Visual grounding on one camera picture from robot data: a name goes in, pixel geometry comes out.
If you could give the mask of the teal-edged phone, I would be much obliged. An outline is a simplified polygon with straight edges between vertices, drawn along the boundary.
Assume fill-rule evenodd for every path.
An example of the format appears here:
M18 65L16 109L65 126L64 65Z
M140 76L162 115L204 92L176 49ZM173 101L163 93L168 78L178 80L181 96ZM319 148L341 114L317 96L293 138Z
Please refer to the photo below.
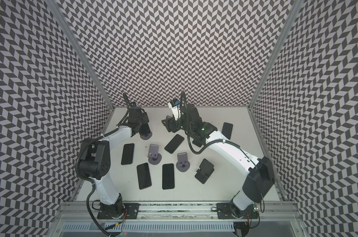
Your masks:
M177 134L173 137L173 139L165 146L164 150L170 154L173 154L176 149L182 144L184 141L184 137Z
M131 165L134 156L134 143L125 144L123 147L121 165Z

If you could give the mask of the purple-edged phone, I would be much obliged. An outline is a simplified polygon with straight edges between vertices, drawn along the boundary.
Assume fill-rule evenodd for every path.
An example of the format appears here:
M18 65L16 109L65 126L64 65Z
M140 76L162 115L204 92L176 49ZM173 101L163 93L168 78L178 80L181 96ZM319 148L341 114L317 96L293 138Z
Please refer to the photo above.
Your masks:
M141 124L141 126L139 128L139 134L140 135L145 135L145 134L148 134L148 133L151 132L148 123L149 123L149 119L145 119L145 120L142 121L142 124Z

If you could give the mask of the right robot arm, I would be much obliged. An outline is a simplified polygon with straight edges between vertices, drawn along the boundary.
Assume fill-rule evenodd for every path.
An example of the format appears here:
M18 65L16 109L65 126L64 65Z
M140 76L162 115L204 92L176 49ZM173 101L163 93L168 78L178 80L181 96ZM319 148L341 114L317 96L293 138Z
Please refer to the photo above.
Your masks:
M243 150L238 144L227 138L216 126L205 122L197 108L189 104L185 92L179 99L168 102L172 116L162 120L168 132L183 130L192 153L200 155L210 148L232 163L241 173L241 190L229 203L231 214L242 219L248 217L254 203L264 203L264 197L275 184L275 172L272 161L267 157L259 158Z

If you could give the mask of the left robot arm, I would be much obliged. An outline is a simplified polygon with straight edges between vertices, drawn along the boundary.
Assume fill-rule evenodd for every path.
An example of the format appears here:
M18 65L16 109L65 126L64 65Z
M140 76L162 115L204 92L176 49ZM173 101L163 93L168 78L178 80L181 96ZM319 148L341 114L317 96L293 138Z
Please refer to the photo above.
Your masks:
M125 220L126 210L122 195L116 190L109 175L110 151L137 133L143 140L148 140L152 136L147 112L136 103L130 102L126 93L123 93L123 99L127 111L116 128L109 133L101 134L98 138L86 138L81 144L79 155L75 161L77 176L92 185L92 190L86 198L86 208L94 224L107 237L116 237L118 234L111 234L100 225L92 212L90 198L94 192L97 192L100 196L101 209L115 214L116 217L122 218L122 221Z

